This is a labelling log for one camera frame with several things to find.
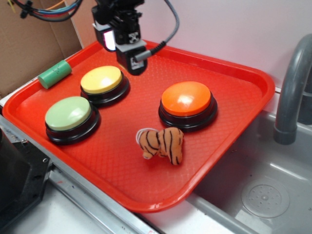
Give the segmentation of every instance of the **orange button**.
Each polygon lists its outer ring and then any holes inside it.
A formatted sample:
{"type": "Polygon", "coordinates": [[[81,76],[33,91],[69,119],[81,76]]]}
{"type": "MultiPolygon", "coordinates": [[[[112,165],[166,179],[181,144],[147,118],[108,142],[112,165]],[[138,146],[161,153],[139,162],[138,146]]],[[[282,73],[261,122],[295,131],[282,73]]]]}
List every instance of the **orange button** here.
{"type": "Polygon", "coordinates": [[[169,114],[186,117],[204,111],[210,104],[209,88],[199,82],[185,81],[170,86],[162,94],[162,105],[169,114]]]}

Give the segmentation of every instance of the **plush toy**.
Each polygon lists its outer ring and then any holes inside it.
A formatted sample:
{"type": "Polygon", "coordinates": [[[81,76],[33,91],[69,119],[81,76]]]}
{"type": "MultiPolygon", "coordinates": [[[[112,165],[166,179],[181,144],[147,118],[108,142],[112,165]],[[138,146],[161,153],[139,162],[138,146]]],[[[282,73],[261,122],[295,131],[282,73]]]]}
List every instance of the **plush toy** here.
{"type": "Polygon", "coordinates": [[[178,128],[165,128],[162,131],[145,128],[138,131],[136,141],[143,150],[144,158],[168,156],[173,165],[178,165],[182,161],[183,136],[178,128]]]}

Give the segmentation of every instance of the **metal countertop edge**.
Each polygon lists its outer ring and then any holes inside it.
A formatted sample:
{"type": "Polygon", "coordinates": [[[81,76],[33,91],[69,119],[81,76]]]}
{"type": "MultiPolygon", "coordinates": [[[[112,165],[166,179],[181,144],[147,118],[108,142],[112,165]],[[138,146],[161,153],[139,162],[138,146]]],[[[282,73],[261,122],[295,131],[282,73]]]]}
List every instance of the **metal countertop edge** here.
{"type": "Polygon", "coordinates": [[[51,158],[53,169],[49,181],[82,209],[107,233],[157,234],[155,229],[122,207],[55,155],[0,115],[0,126],[15,136],[14,141],[27,139],[51,158]]]}

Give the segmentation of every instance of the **sink drain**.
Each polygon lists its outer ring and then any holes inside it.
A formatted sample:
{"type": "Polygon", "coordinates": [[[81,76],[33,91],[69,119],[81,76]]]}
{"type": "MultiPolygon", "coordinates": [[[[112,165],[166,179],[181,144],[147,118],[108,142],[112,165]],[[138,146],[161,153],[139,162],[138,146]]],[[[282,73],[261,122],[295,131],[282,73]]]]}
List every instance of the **sink drain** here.
{"type": "Polygon", "coordinates": [[[252,214],[261,218],[274,218],[289,207],[289,195],[278,182],[262,178],[247,184],[242,191],[242,202],[252,214]]]}

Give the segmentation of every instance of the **gray faucet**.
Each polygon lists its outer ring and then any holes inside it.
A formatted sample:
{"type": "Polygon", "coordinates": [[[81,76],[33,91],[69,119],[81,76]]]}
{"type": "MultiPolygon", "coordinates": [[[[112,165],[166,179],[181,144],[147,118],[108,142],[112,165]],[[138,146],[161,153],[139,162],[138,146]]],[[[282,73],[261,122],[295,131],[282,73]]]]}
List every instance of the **gray faucet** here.
{"type": "Polygon", "coordinates": [[[279,98],[274,139],[283,145],[296,139],[297,121],[312,124],[312,34],[298,43],[279,98]]]}

